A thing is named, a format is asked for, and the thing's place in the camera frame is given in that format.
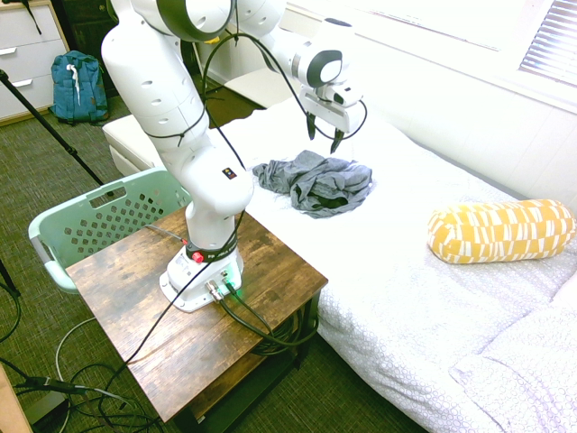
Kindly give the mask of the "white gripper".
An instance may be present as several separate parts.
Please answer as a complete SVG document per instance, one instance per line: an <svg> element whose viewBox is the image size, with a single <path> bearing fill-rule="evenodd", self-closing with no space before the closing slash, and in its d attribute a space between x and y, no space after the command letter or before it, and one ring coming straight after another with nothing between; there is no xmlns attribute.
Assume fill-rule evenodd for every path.
<svg viewBox="0 0 577 433"><path fill-rule="evenodd" d="M316 136L316 117L334 126L334 139L330 153L334 154L344 138L351 131L350 119L345 108L333 102L325 102L309 88L301 88L298 100L307 112L307 133L310 140Z"/></svg>

